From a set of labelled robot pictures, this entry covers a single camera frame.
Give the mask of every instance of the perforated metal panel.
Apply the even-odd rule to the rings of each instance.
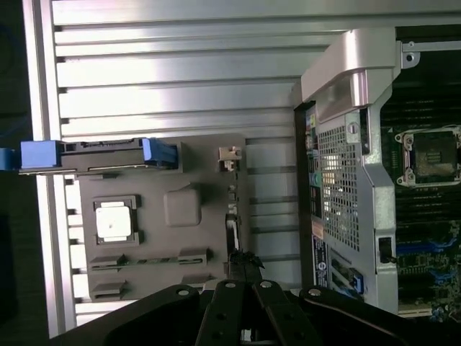
[[[323,178],[324,231],[359,251],[356,145],[346,141],[346,127],[318,135]]]

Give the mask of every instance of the cpu socket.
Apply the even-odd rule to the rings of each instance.
[[[460,127],[410,130],[399,133],[395,140],[403,146],[403,175],[397,184],[431,187],[460,183]]]
[[[104,247],[136,247],[140,244],[136,210],[140,196],[110,196],[93,199],[96,244]]]

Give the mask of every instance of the gray mounting plate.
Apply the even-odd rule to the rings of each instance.
[[[94,301],[138,299],[180,283],[183,279],[189,280],[190,277],[225,277],[223,263],[228,256],[225,233],[228,187],[236,181],[235,174],[218,171],[218,149],[221,146],[242,148],[243,158],[238,171],[238,214],[241,218],[241,244],[245,249],[251,248],[245,138],[231,134],[163,140],[181,148],[182,165],[176,171],[137,169],[110,178],[79,177],[87,262],[96,257],[117,257],[122,254],[130,260],[177,257],[182,249],[188,248],[208,248],[212,256],[206,264],[179,265],[170,262],[111,270],[92,270],[89,266],[89,292]],[[198,185],[200,189],[202,220],[198,226],[168,227],[164,215],[164,194],[190,183]],[[140,205],[133,211],[136,213],[137,229],[142,234],[140,245],[98,244],[93,202],[101,197],[130,195],[140,198]],[[107,283],[125,284],[121,294],[96,298],[100,297],[96,287]]]

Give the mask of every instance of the blue plastic latch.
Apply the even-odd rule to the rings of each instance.
[[[358,294],[364,293],[363,276],[360,275],[358,272],[354,273],[353,284],[354,289]]]
[[[61,165],[59,141],[21,142],[23,169],[53,168]]]
[[[143,138],[143,154],[146,163],[156,163],[158,167],[162,164],[177,166],[178,151],[176,146],[170,146],[156,138]]]
[[[13,171],[17,169],[18,161],[15,150],[0,148],[0,171]]]

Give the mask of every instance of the motherboard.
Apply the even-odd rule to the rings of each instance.
[[[461,322],[458,87],[395,88],[381,109],[395,183],[399,315]]]

